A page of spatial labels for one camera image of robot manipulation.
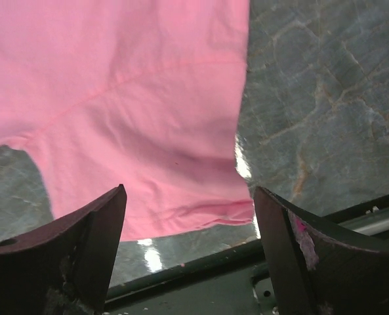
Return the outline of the pink t shirt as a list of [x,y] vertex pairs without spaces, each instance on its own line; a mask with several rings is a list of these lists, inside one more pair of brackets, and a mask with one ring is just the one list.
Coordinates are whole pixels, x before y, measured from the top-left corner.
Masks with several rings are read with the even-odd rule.
[[244,225],[248,1],[0,1],[0,146],[55,218],[122,184],[123,241]]

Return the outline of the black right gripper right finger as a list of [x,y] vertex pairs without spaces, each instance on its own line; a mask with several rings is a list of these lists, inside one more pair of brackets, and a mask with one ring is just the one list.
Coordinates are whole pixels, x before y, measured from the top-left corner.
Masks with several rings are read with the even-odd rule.
[[258,187],[254,206],[280,314],[389,314],[389,241]]

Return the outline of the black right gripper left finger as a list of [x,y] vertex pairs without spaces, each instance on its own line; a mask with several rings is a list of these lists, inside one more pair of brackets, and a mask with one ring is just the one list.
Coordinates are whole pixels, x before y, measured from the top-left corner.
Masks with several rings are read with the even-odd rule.
[[0,314],[101,314],[121,237],[123,185],[0,241]]

